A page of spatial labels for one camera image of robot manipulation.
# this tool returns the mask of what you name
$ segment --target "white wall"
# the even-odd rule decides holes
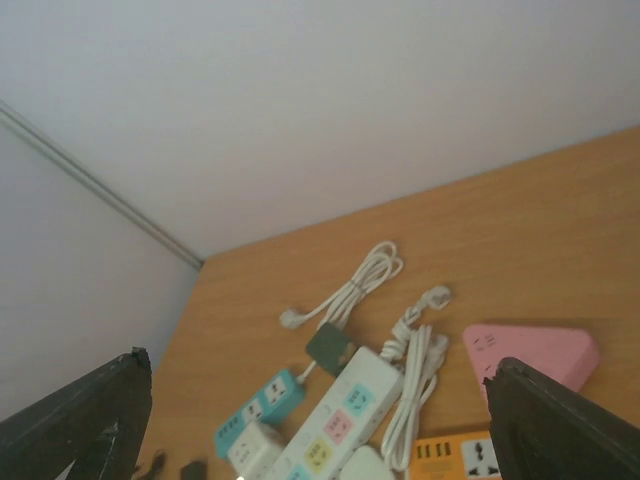
[[[0,97],[201,255],[640,123],[637,0],[9,0]]]
[[[132,346],[157,365],[196,275],[0,124],[0,420]]]

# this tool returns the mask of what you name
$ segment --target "teal square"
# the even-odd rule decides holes
[[[291,474],[287,477],[287,480],[311,480],[311,477],[307,471],[302,468],[302,465],[296,465]]]
[[[373,402],[373,394],[362,384],[356,383],[344,401],[344,406],[354,417],[359,417],[365,411],[367,405]]]

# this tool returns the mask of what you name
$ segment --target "metal strip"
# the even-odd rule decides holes
[[[2,100],[0,100],[0,121],[29,143],[29,145],[44,154],[45,157],[61,168],[71,178],[164,245],[171,253],[187,262],[196,270],[202,268],[204,261],[199,258],[195,252],[176,240],[160,225],[147,218],[124,198],[98,180],[82,167],[72,155],[56,145],[53,140],[39,131],[27,119]]]

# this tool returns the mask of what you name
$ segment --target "coiled white cord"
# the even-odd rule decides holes
[[[405,471],[411,457],[411,447],[418,435],[420,408],[429,399],[438,381],[436,372],[444,362],[444,354],[449,340],[444,335],[432,339],[432,327],[420,326],[411,329],[423,310],[427,307],[440,310],[451,301],[451,291],[438,285],[424,293],[418,303],[409,307],[402,318],[394,325],[391,333],[394,338],[387,340],[380,356],[388,362],[400,360],[407,349],[404,387],[398,401],[398,407],[382,439],[382,454],[390,469]]]
[[[333,295],[309,313],[299,313],[294,309],[286,310],[280,315],[280,323],[285,328],[298,328],[326,308],[327,312],[320,320],[318,328],[330,322],[342,330],[349,321],[353,308],[365,296],[400,273],[402,267],[402,259],[398,257],[396,245],[389,241],[379,243],[369,252],[351,280]],[[304,373],[298,376],[298,382],[304,383],[315,366],[316,362],[311,362]]]

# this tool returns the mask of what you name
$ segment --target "wooden table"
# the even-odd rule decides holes
[[[286,330],[280,313],[315,307],[385,239],[397,242],[404,271],[355,309],[348,334],[379,349],[425,290],[445,283],[455,295],[422,320],[451,339],[422,436],[488,422],[461,341],[477,322],[587,329],[602,363],[584,395],[640,424],[636,128],[211,257],[154,375],[140,462],[164,449],[162,478],[205,457],[209,478],[234,479],[213,453],[214,430],[278,370],[300,373],[309,361],[304,346],[317,322]],[[285,438],[331,381],[314,370],[307,398],[280,429]]]

